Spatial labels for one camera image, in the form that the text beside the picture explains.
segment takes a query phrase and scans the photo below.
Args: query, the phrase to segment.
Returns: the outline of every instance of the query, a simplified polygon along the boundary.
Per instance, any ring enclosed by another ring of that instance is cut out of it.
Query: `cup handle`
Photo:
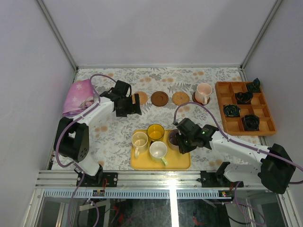
[[[139,148],[136,148],[136,149],[134,150],[134,157],[135,157],[135,158],[138,158],[138,157],[139,157],[139,154],[140,154]]]
[[[203,105],[207,104],[207,98],[204,96],[204,102],[202,102]]]
[[[165,166],[167,166],[167,165],[169,164],[169,163],[167,162],[166,158],[163,157],[163,158],[161,158],[161,159],[162,159],[162,161],[163,161],[163,163],[164,163]]]

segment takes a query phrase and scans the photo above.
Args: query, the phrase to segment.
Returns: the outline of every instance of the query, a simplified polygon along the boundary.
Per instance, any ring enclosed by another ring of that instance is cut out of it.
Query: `white mug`
[[[212,92],[213,89],[209,84],[199,84],[195,92],[195,99],[203,105],[206,105]]]
[[[148,137],[144,132],[136,132],[132,136],[132,144],[134,147],[134,157],[138,158],[140,153],[148,150]]]
[[[169,163],[167,162],[165,156],[167,154],[167,146],[161,141],[153,142],[150,146],[150,156],[155,162],[163,162],[165,166]]]

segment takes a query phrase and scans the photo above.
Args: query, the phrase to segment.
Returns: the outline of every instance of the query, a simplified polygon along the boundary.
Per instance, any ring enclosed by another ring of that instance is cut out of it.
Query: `cable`
[[[113,82],[116,83],[116,81],[115,81],[113,78],[111,78],[111,77],[109,77],[109,76],[107,76],[107,75],[103,75],[103,74],[94,74],[94,75],[92,75],[92,76],[89,78],[91,84],[93,84],[93,83],[91,82],[91,80],[92,80],[94,77],[96,77],[96,76],[102,76],[102,77],[109,78],[109,79],[111,79]],[[94,87],[93,85],[92,85],[92,88],[93,88],[94,93],[98,96],[98,101],[100,102],[101,99],[100,99],[100,96],[99,96],[99,94],[98,94],[98,91],[95,89],[95,87]]]
[[[228,216],[228,218],[230,219],[230,220],[233,220],[234,222],[236,222],[236,223],[238,223],[238,224],[240,224],[240,225],[249,225],[250,224],[250,222],[240,222],[240,221],[236,221],[235,219],[233,219],[232,217],[230,217],[229,215],[227,215]]]
[[[113,78],[111,78],[111,77],[109,77],[109,76],[107,76],[107,75],[103,75],[103,74],[94,74],[94,75],[92,75],[92,76],[89,78],[89,79],[90,79],[90,83],[91,83],[91,80],[92,80],[95,76],[107,77],[107,78],[111,79],[112,81],[114,81],[114,82],[116,83],[116,81],[115,81]],[[85,117],[86,115],[88,115],[90,112],[92,112],[94,109],[96,109],[96,108],[100,105],[100,101],[101,101],[100,96],[99,96],[97,90],[95,89],[95,87],[92,85],[92,83],[91,83],[91,86],[92,86],[92,89],[93,89],[95,95],[98,97],[98,103],[97,103],[96,105],[94,105],[91,109],[89,109],[87,112],[85,112],[85,113],[83,114],[83,117]],[[76,187],[76,189],[75,189],[74,192],[72,193],[71,199],[70,199],[70,201],[69,201],[69,206],[68,206],[68,211],[67,211],[67,218],[68,218],[69,226],[70,226],[70,227],[71,227],[71,211],[70,211],[71,204],[72,204],[72,201],[73,201],[73,199],[74,199],[74,196],[75,196],[75,194],[76,194],[77,189],[80,187],[80,185],[81,185],[81,183],[82,183],[82,181],[83,181],[83,179],[84,179],[84,175],[85,175],[85,174],[84,174],[82,168],[81,168],[77,163],[75,163],[74,161],[71,161],[70,163],[68,163],[68,164],[66,164],[66,165],[63,165],[63,164],[61,163],[61,161],[60,161],[60,159],[59,159],[59,146],[60,146],[61,140],[62,140],[63,136],[65,135],[65,133],[67,132],[67,130],[68,130],[72,125],[74,125],[77,121],[79,121],[80,119],[82,119],[82,116],[80,116],[80,117],[78,117],[77,119],[73,120],[71,123],[69,123],[69,124],[65,127],[65,129],[62,131],[62,133],[60,134],[60,136],[59,136],[59,138],[58,138],[58,141],[57,141],[57,144],[56,144],[56,149],[55,149],[56,160],[57,160],[57,163],[58,163],[58,165],[59,165],[60,167],[65,168],[65,167],[70,166],[71,164],[74,164],[80,171],[82,171],[82,178],[81,178],[81,180],[80,180],[78,186]],[[96,207],[96,209],[97,209],[97,221],[96,221],[95,225],[93,226],[93,227],[95,227],[95,226],[97,225],[98,221],[99,221],[99,209],[98,209],[97,205],[96,205],[93,201],[91,201],[91,203],[92,203],[92,204]]]
[[[280,157],[280,156],[278,156],[278,155],[269,153],[269,152],[267,152],[267,151],[264,151],[264,150],[261,150],[261,149],[252,147],[252,146],[250,146],[250,145],[246,145],[246,144],[244,144],[244,143],[235,141],[235,140],[233,140],[232,138],[229,138],[229,137],[223,132],[222,128],[221,128],[220,125],[218,124],[218,122],[217,122],[217,120],[215,119],[214,115],[213,115],[206,107],[204,107],[203,105],[201,105],[201,104],[199,104],[199,103],[188,102],[188,103],[184,103],[184,104],[181,104],[180,106],[178,106],[178,108],[176,109],[175,114],[174,114],[174,122],[176,121],[178,109],[179,109],[180,107],[184,106],[184,105],[187,105],[187,104],[196,104],[196,105],[202,107],[203,109],[205,109],[205,110],[211,115],[211,117],[213,118],[214,123],[216,124],[216,126],[217,126],[217,128],[219,129],[219,131],[220,131],[220,133],[222,134],[222,136],[224,136],[224,137],[225,137],[227,140],[229,140],[230,142],[232,142],[232,143],[234,143],[234,144],[237,144],[237,145],[240,145],[240,146],[245,147],[245,148],[249,148],[249,149],[254,150],[254,151],[256,151],[256,152],[260,152],[260,153],[262,153],[262,154],[269,155],[269,156],[275,157],[275,158],[277,158],[277,159],[280,159],[280,160],[282,160],[282,161],[284,161],[284,162],[286,162],[286,163],[288,163],[288,164],[290,164],[290,165],[292,165],[292,166],[297,167],[298,169],[300,169],[300,170],[303,172],[303,167],[302,167],[302,166],[300,166],[300,165],[298,165],[298,164],[296,164],[296,163],[294,163],[294,162],[292,162],[292,161],[289,161],[289,160],[287,160],[286,158]],[[302,183],[303,183],[303,180],[298,181],[298,182],[289,182],[289,184],[302,184]]]
[[[256,224],[256,225],[260,225],[260,226],[265,226],[265,225],[266,225],[266,220],[265,220],[264,215],[263,215],[260,211],[258,211],[256,208],[254,208],[254,207],[252,207],[252,206],[250,206],[250,205],[247,205],[247,204],[238,202],[238,199],[237,199],[237,189],[238,189],[238,186],[239,186],[240,183],[241,183],[241,182],[239,181],[239,182],[236,184],[236,187],[235,187],[235,196],[234,196],[235,202],[236,202],[236,204],[237,204],[237,207],[238,207],[239,211],[243,214],[243,216],[244,216],[247,220],[251,221],[252,223],[254,223],[254,224]],[[244,211],[240,208],[240,205],[241,205],[241,206],[244,206],[244,207],[251,208],[252,210],[254,210],[256,213],[258,213],[258,214],[262,217],[262,219],[264,220],[264,222],[263,222],[263,223],[259,223],[259,222],[256,222],[255,220],[250,219],[249,216],[246,215],[246,214],[244,213]]]
[[[80,212],[81,212],[81,210],[79,210],[78,215],[77,215],[77,227],[80,227],[80,225],[79,225]]]
[[[119,203],[120,203],[120,204],[119,204],[119,208],[118,208],[118,210],[116,211],[116,215],[114,216],[114,218],[113,218],[113,220],[110,222],[110,224],[113,223],[113,221],[115,220],[115,218],[117,217],[117,215],[118,215],[118,213],[119,213],[119,210],[120,210],[120,208],[121,208],[121,200],[120,200]]]
[[[107,185],[107,179],[104,178],[103,179],[103,191],[104,191],[104,194],[105,194],[106,185]]]
[[[296,163],[294,163],[294,162],[292,162],[292,161],[289,161],[289,160],[287,160],[286,158],[280,157],[280,156],[278,156],[278,155],[269,153],[269,152],[267,152],[267,151],[264,151],[264,150],[261,150],[261,149],[255,148],[255,147],[252,147],[252,146],[250,146],[250,145],[243,144],[243,143],[241,143],[241,142],[238,142],[238,141],[233,140],[232,138],[229,138],[229,137],[223,132],[222,128],[221,128],[220,125],[218,124],[218,122],[217,122],[216,118],[214,117],[214,115],[213,115],[206,107],[204,107],[203,105],[201,105],[201,104],[199,104],[199,103],[188,102],[188,103],[184,103],[184,104],[181,104],[180,106],[178,106],[178,108],[176,109],[175,114],[174,114],[174,122],[176,121],[178,109],[179,109],[180,107],[184,106],[184,105],[187,105],[187,104],[195,104],[195,105],[198,105],[198,106],[202,107],[203,109],[205,109],[205,110],[211,115],[211,117],[213,118],[213,120],[214,120],[214,122],[215,122],[217,128],[218,128],[219,131],[220,131],[220,133],[221,133],[228,141],[230,141],[230,142],[232,142],[232,143],[234,143],[234,144],[240,145],[240,146],[242,146],[242,147],[249,148],[249,149],[254,150],[254,151],[256,151],[256,152],[260,152],[260,153],[262,153],[262,154],[266,154],[266,155],[275,157],[275,158],[277,158],[277,159],[280,159],[280,160],[282,160],[282,161],[284,161],[284,162],[286,162],[286,163],[288,163],[288,164],[291,164],[292,166],[297,167],[298,169],[300,169],[300,170],[303,172],[303,167],[302,167],[302,166],[299,166],[298,164],[296,164]],[[289,184],[302,184],[302,183],[303,183],[303,180],[302,180],[302,181],[298,181],[298,182],[290,182]],[[240,182],[238,182],[237,185],[236,185],[236,187],[235,187],[235,196],[234,196],[234,197],[235,197],[235,203],[237,204],[238,209],[239,209],[240,212],[244,215],[244,217],[246,217],[246,218],[247,218],[249,221],[251,221],[252,223],[254,223],[254,224],[256,224],[256,225],[261,225],[261,226],[266,225],[266,220],[265,220],[264,216],[263,216],[256,208],[254,208],[254,207],[252,207],[252,206],[249,206],[249,205],[247,205],[247,204],[243,204],[243,203],[238,202],[237,196],[236,196],[236,191],[237,191],[237,188],[238,188],[239,184],[240,184]],[[264,223],[258,223],[258,222],[256,222],[256,221],[250,219],[250,218],[243,212],[243,210],[240,208],[240,205],[241,205],[241,206],[246,206],[246,207],[251,208],[251,209],[253,209],[254,211],[256,211],[256,212],[263,218]]]

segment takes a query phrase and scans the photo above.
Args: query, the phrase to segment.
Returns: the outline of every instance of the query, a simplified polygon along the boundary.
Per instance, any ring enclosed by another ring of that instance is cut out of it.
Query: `orange compartment box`
[[[224,132],[232,136],[271,136],[276,133],[276,127],[269,112],[262,89],[260,93],[253,93],[250,105],[238,105],[235,93],[247,92],[246,84],[251,82],[217,82],[215,85],[220,108]],[[225,105],[237,105],[240,117],[226,117],[223,111]],[[245,131],[242,124],[242,117],[248,114],[260,118],[259,131]]]

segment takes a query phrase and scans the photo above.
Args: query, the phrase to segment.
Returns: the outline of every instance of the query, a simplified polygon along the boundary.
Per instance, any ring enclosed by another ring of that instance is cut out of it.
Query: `cork coaster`
[[[210,98],[207,100],[207,103],[206,103],[206,104],[203,104],[203,103],[198,102],[198,101],[196,100],[196,98],[195,98],[195,93],[196,93],[196,92],[194,92],[193,95],[192,95],[192,99],[193,99],[193,101],[194,101],[195,103],[199,103],[199,104],[201,104],[201,105],[207,105],[207,104],[209,104]]]
[[[169,96],[163,91],[156,91],[151,95],[151,102],[155,106],[164,106],[168,103]]]
[[[137,91],[137,92],[133,93],[133,103],[135,103],[135,100],[134,100],[135,94],[139,95],[140,105],[143,105],[147,102],[147,99],[148,99],[147,94],[143,91]]]
[[[172,96],[172,101],[176,105],[182,105],[189,102],[189,96],[185,92],[178,91]]]

